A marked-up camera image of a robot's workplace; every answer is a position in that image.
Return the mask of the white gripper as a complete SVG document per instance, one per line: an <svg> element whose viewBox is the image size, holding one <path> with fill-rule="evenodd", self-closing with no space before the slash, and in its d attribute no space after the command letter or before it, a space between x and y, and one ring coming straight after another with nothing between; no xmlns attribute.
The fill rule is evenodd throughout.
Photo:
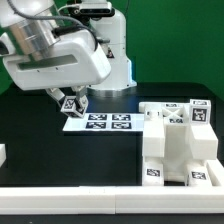
<svg viewBox="0 0 224 224"><path fill-rule="evenodd" d="M101 46L87 30L63 35L49 48L49 57L31 61L28 56L10 55L3 65L14 83L22 90L47 89L46 93L62 106L65 94L59 89L72 87L79 110L84 110L88 100L86 87L99 84L111 72L111 65Z"/></svg>

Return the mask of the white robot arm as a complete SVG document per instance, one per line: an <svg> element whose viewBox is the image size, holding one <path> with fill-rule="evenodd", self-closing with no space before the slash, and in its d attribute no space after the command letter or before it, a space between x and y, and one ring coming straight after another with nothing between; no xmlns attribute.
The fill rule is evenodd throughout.
<svg viewBox="0 0 224 224"><path fill-rule="evenodd" d="M0 58L22 90L44 90L69 116L88 92L116 97L136 87L126 20L108 0L0 0Z"/></svg>

